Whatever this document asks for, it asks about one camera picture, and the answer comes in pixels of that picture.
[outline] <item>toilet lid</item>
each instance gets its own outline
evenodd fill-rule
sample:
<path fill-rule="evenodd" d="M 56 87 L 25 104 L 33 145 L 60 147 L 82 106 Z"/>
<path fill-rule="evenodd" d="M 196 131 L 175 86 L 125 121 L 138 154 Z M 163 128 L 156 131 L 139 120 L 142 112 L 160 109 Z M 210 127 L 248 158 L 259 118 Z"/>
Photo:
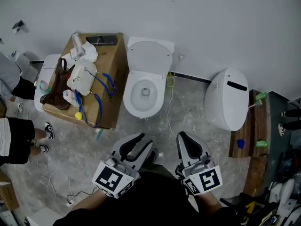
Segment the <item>toilet lid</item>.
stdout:
<path fill-rule="evenodd" d="M 173 57 L 163 45 L 142 41 L 128 48 L 127 60 L 130 70 L 167 75 Z"/>

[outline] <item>gray jacket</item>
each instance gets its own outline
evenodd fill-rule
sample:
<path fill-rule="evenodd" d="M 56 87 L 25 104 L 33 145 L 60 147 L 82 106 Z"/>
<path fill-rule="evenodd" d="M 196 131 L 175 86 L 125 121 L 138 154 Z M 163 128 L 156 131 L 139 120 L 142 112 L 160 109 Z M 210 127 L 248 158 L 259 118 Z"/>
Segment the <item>gray jacket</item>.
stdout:
<path fill-rule="evenodd" d="M 0 95 L 10 98 L 11 92 L 20 81 L 20 68 L 15 62 L 0 53 Z"/>

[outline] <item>wooden plank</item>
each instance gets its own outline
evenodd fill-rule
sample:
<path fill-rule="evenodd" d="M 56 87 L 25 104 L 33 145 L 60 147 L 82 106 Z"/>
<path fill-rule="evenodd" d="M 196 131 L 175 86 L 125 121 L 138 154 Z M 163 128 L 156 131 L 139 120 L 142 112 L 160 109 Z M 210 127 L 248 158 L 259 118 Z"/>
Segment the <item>wooden plank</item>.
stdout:
<path fill-rule="evenodd" d="M 252 90 L 250 93 L 250 104 L 255 103 L 255 97 L 259 94 L 258 91 Z M 252 157 L 259 157 L 269 153 L 269 147 L 256 147 L 257 141 L 268 140 L 268 128 L 267 128 L 267 103 L 266 99 L 261 100 L 261 106 L 254 106 L 249 109 L 251 112 L 251 131 L 253 136 L 250 138 L 250 153 Z"/>
<path fill-rule="evenodd" d="M 248 112 L 243 127 L 238 131 L 231 132 L 229 157 L 233 157 L 233 158 L 248 157 L 249 150 L 250 150 L 250 136 L 251 136 L 251 113 Z M 242 149 L 238 147 L 237 144 L 238 140 L 245 141 L 245 146 Z"/>
<path fill-rule="evenodd" d="M 252 157 L 250 160 L 249 171 L 246 177 L 243 192 L 252 197 L 260 196 L 264 175 L 267 169 L 268 155 Z"/>

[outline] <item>black shorts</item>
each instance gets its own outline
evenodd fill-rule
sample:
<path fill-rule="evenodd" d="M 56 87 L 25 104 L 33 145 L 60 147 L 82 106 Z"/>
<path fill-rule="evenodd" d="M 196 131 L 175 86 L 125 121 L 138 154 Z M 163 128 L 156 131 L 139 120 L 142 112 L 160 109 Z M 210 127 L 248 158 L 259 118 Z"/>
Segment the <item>black shorts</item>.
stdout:
<path fill-rule="evenodd" d="M 20 81 L 17 86 L 13 89 L 11 94 L 13 96 L 20 97 L 25 100 L 34 100 L 34 93 L 36 88 L 33 83 L 28 80 L 23 79 L 20 76 Z"/>
<path fill-rule="evenodd" d="M 31 140 L 35 138 L 33 122 L 18 118 L 8 118 L 11 142 L 9 155 L 2 157 L 4 163 L 25 164 L 30 154 Z"/>

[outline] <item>white toilet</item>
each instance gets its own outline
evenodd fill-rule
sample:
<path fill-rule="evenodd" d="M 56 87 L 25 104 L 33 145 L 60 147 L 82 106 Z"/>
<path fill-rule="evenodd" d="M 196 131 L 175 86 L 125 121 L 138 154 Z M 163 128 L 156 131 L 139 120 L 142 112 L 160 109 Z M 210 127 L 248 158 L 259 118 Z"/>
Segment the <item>white toilet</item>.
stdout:
<path fill-rule="evenodd" d="M 210 83 L 205 95 L 205 116 L 216 127 L 239 130 L 246 120 L 249 87 L 246 77 L 236 69 L 226 69 Z"/>
<path fill-rule="evenodd" d="M 127 43 L 130 72 L 123 102 L 132 115 L 147 118 L 161 109 L 173 52 L 171 42 L 130 37 Z"/>

